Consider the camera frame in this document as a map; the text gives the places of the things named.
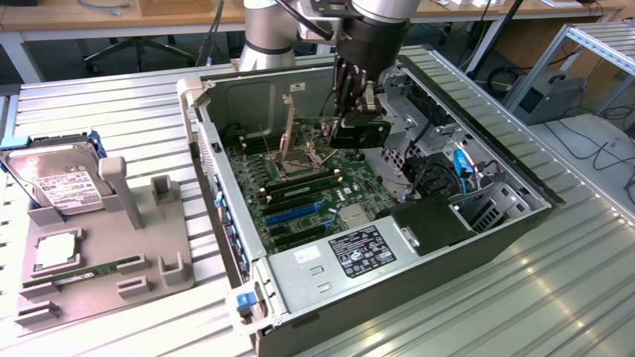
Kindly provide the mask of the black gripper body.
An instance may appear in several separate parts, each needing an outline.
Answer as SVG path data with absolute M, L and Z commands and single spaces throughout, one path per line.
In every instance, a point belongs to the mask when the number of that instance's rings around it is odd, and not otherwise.
M 411 26 L 371 18 L 345 18 L 336 42 L 339 56 L 361 69 L 387 69 L 395 62 Z

